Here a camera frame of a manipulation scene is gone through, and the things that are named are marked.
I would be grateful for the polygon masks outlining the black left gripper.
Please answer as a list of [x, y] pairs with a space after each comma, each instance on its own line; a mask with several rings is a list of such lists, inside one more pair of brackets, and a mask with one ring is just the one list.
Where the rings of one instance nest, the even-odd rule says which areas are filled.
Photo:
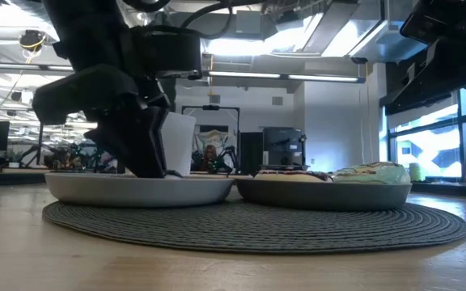
[[103, 64], [41, 86], [32, 100], [43, 124], [64, 124], [76, 112], [97, 122], [85, 137], [140, 178], [165, 176], [162, 127], [171, 105], [156, 79]]

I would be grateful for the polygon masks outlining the large chocolate glazed donut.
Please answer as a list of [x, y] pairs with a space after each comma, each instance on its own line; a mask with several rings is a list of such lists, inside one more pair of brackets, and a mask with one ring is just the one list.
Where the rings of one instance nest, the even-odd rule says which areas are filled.
[[291, 182], [317, 182], [332, 183], [333, 178], [324, 172], [315, 171], [259, 171], [254, 179], [271, 181], [291, 181]]

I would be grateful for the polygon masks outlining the large green glazed donut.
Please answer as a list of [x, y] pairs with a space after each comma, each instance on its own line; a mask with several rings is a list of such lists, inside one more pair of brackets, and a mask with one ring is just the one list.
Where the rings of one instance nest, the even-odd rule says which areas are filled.
[[330, 173], [334, 183], [410, 184], [405, 168], [395, 162], [355, 165]]

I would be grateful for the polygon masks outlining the white faceted plant pot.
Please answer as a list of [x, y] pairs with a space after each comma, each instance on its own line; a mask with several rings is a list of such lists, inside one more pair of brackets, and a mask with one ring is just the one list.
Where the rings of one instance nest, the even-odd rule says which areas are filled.
[[177, 171], [182, 176], [190, 174], [195, 125], [195, 117], [174, 112], [169, 112], [163, 123], [163, 148], [167, 169]]

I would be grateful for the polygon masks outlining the light grey plate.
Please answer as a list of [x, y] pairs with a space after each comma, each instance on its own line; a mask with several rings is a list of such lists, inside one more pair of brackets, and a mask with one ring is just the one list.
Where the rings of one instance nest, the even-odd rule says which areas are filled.
[[229, 195], [228, 178], [145, 179], [131, 175], [61, 173], [45, 175], [50, 193], [59, 201], [116, 208], [170, 208], [209, 205]]

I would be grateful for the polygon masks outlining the person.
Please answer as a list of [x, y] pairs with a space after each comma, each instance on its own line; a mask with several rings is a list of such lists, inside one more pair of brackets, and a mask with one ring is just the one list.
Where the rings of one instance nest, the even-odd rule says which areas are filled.
[[214, 160], [217, 158], [217, 150], [214, 145], [207, 145], [203, 152], [202, 170], [210, 171], [213, 167]]

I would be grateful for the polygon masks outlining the black gantry stand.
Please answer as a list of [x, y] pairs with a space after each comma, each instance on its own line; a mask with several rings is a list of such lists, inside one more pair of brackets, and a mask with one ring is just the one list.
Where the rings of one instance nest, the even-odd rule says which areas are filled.
[[239, 174], [240, 173], [240, 163], [239, 160], [241, 158], [241, 151], [240, 151], [240, 108], [238, 107], [221, 107], [217, 104], [208, 104], [208, 105], [202, 105], [202, 106], [189, 106], [189, 105], [183, 105], [181, 107], [180, 113], [184, 115], [184, 111], [186, 109], [201, 109], [203, 111], [229, 111], [229, 110], [234, 110], [236, 111], [236, 130], [235, 130], [235, 135], [236, 135], [236, 147], [235, 147], [235, 157], [231, 159], [231, 161], [234, 163], [235, 168], [234, 168], [234, 173]]

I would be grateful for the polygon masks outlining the background black robot rig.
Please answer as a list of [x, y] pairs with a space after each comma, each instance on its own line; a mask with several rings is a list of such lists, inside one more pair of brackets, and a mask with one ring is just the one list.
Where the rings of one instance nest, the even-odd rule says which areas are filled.
[[52, 171], [115, 172], [117, 160], [93, 144], [33, 145], [13, 159], [23, 168], [45, 167]]

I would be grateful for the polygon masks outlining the black cabinet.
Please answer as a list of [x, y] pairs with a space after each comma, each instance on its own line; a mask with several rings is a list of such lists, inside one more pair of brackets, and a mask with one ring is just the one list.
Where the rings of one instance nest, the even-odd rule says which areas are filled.
[[240, 134], [240, 170], [244, 175], [255, 175], [263, 163], [263, 133]]

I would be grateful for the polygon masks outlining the ceiling light tube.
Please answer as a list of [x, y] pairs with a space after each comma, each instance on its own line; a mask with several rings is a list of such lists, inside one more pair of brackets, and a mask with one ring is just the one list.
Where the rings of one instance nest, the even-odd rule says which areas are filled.
[[282, 77], [289, 80], [304, 82], [359, 82], [359, 78], [342, 76], [282, 74]]
[[210, 77], [224, 78], [263, 78], [263, 79], [279, 79], [280, 74], [270, 73], [253, 73], [253, 72], [229, 72], [229, 71], [209, 71], [207, 74]]

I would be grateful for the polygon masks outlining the black equipment box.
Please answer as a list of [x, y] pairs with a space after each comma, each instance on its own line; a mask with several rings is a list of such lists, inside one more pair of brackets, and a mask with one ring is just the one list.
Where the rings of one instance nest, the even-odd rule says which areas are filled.
[[308, 168], [305, 159], [307, 137], [301, 129], [268, 127], [262, 134], [262, 169], [301, 171]]

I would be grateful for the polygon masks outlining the round dark grey woven placemat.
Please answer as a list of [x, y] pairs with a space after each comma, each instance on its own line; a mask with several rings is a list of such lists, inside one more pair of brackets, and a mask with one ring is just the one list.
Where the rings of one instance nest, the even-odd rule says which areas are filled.
[[44, 207], [57, 226], [121, 243], [187, 251], [318, 255], [436, 247], [466, 239], [466, 221], [407, 203], [374, 212], [333, 212], [257, 205], [238, 195], [220, 204], [137, 209]]

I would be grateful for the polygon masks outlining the black round ceiling device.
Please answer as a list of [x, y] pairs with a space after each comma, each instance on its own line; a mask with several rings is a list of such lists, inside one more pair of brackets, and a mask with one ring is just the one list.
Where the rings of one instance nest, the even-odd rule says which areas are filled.
[[30, 53], [38, 53], [46, 41], [46, 34], [38, 30], [26, 30], [19, 38], [19, 46]]

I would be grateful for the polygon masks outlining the dark grey plate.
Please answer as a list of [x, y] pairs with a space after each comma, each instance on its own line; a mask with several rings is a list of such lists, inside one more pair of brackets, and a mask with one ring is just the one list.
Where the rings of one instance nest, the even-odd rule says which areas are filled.
[[319, 183], [237, 179], [244, 200], [261, 205], [320, 211], [369, 212], [399, 208], [412, 185]]

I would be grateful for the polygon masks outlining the yellow-green cylinder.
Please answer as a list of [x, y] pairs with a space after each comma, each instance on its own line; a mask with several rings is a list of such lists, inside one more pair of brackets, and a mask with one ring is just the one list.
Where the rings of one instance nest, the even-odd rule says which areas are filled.
[[425, 180], [423, 168], [418, 162], [409, 164], [409, 174], [412, 182], [421, 182]]

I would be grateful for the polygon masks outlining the silver ceiling duct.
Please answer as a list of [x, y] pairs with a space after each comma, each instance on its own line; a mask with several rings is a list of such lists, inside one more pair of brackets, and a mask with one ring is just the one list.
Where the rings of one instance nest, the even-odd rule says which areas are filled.
[[400, 28], [417, 0], [311, 0], [300, 4], [303, 36], [298, 53], [319, 57], [366, 58], [398, 62], [426, 45], [406, 38]]

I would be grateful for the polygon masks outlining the black window frame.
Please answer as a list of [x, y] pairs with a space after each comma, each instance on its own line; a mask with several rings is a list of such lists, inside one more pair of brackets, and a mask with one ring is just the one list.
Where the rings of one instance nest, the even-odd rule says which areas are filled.
[[394, 114], [384, 108], [383, 114], [382, 158], [408, 172], [418, 162], [425, 174], [421, 182], [466, 182], [466, 89], [429, 106]]

